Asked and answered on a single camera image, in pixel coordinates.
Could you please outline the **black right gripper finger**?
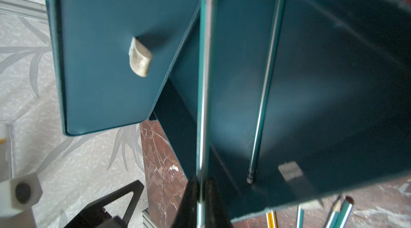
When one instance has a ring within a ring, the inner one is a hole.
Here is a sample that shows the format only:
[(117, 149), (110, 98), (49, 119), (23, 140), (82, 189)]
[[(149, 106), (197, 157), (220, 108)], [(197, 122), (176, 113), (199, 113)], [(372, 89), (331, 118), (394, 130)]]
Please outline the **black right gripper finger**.
[(205, 227), (232, 228), (232, 223), (220, 199), (213, 178), (208, 178), (205, 183)]

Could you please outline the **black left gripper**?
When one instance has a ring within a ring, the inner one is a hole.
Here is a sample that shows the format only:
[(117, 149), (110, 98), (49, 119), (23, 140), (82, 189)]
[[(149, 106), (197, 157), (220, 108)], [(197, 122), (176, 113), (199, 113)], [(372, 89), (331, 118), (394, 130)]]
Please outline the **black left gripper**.
[[(144, 186), (137, 180), (104, 197), (101, 197), (83, 208), (67, 225), (67, 228), (126, 228), (137, 207)], [(112, 216), (106, 211), (110, 203), (132, 193), (133, 196), (123, 217)], [(186, 185), (185, 192), (172, 228), (195, 228), (197, 226), (198, 181), (191, 177)]]

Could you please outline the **green pencil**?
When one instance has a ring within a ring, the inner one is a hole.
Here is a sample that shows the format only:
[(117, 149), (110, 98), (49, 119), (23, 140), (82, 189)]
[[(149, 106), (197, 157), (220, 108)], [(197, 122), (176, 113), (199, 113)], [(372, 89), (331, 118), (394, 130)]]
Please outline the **green pencil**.
[(218, 0), (201, 0), (196, 158), (196, 178), (199, 185), (199, 196), (197, 200), (198, 228), (204, 228), (206, 226), (206, 179), (208, 177), (210, 149), (208, 136), (210, 71), (214, 55), (217, 7)]
[(256, 171), (258, 169), (258, 161), (260, 156), (260, 149), (263, 136), (263, 128), (265, 117), (267, 113), (267, 105), (271, 82), (273, 78), (275, 58), (277, 54), (278, 41), (281, 31), (281, 24), (286, 0), (276, 0), (273, 13), (273, 20), (271, 24), (270, 41), (267, 54), (267, 63), (264, 75), (263, 89), (261, 94), (261, 101), (259, 106), (258, 119), (256, 124), (256, 132), (254, 136), (253, 150), (250, 158), (249, 169), (247, 174), (247, 183), (253, 184), (255, 181)]
[(296, 213), (296, 228), (303, 228), (303, 223), (304, 223), (304, 210), (300, 205), (298, 205), (297, 213)]

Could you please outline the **teal pull-out drawer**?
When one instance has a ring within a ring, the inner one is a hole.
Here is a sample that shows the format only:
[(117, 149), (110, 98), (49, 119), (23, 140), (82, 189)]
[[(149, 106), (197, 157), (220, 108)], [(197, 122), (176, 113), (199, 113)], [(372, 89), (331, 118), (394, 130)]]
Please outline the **teal pull-out drawer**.
[(411, 171), (410, 6), (286, 0), (247, 183), (275, 2), (218, 0), (209, 175), (234, 220)]
[(152, 113), (200, 0), (46, 0), (63, 134)]

